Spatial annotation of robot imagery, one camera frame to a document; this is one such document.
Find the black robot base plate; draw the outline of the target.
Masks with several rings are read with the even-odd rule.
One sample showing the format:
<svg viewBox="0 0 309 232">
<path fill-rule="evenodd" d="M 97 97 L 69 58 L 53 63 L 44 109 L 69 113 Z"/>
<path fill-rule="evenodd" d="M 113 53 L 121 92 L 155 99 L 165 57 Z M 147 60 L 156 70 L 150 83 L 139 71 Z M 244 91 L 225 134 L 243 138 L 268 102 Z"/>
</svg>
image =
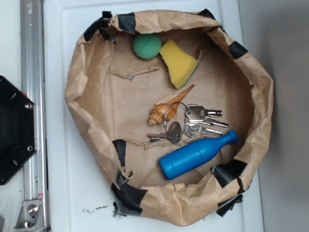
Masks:
<svg viewBox="0 0 309 232">
<path fill-rule="evenodd" d="M 6 185 L 36 152 L 35 104 L 0 77 L 0 184 Z"/>
</svg>

